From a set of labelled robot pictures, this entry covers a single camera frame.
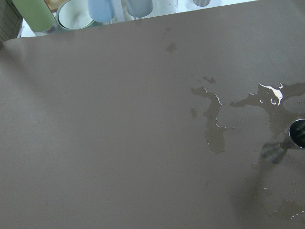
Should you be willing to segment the steel double jigger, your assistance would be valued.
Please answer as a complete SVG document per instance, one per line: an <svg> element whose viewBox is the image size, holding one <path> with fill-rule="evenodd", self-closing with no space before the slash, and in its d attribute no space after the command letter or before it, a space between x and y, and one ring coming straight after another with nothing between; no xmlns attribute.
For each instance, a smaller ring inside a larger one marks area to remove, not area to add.
<svg viewBox="0 0 305 229"><path fill-rule="evenodd" d="M266 143L261 150L261 159L271 164L280 163L290 149L305 149L305 120L295 120L282 142Z"/></svg>

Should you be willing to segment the grey blue cup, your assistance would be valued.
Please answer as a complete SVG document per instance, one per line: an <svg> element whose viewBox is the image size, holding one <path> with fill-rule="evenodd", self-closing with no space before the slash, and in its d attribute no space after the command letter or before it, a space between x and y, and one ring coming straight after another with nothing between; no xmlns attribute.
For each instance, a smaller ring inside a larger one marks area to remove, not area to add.
<svg viewBox="0 0 305 229"><path fill-rule="evenodd" d="M152 0L127 0L127 11L133 17L145 17L149 15L152 10Z"/></svg>

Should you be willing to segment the white bowl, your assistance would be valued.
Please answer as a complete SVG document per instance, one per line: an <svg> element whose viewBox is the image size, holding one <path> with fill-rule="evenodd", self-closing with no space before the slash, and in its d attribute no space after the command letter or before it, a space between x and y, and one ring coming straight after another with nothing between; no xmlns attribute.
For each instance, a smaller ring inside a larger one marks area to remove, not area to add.
<svg viewBox="0 0 305 229"><path fill-rule="evenodd" d="M104 25L90 17L87 0L65 1L56 12L56 20L64 30L70 31Z"/></svg>

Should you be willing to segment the green cup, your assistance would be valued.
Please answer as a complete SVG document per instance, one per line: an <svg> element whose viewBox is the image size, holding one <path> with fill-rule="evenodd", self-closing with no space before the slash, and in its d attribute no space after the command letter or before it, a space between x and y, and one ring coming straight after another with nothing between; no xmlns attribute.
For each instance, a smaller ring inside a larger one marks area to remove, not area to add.
<svg viewBox="0 0 305 229"><path fill-rule="evenodd" d="M43 0L13 0L20 15L33 32L46 32L55 24L55 18Z"/></svg>

